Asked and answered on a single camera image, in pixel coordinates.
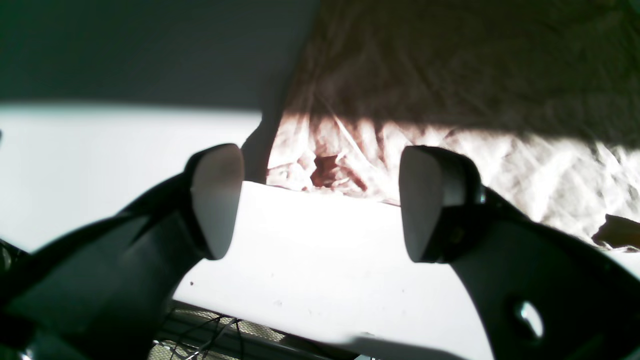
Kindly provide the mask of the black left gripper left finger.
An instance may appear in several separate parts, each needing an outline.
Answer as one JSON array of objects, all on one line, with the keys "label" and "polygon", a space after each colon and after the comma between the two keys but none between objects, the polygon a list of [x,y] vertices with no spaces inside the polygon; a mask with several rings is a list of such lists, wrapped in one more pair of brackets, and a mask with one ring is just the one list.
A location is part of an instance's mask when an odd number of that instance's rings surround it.
[{"label": "black left gripper left finger", "polygon": [[1,358],[145,360],[185,275],[229,250],[244,180],[240,148],[213,146],[20,259],[1,275]]}]

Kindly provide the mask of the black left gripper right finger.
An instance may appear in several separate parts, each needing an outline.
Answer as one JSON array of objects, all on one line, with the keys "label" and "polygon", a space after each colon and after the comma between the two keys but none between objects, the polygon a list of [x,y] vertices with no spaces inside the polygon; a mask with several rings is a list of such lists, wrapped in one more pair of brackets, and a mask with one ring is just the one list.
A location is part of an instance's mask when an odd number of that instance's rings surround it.
[{"label": "black left gripper right finger", "polygon": [[639,280],[614,259],[529,219],[450,150],[406,146],[398,189],[407,255],[452,267],[496,360],[639,358]]}]

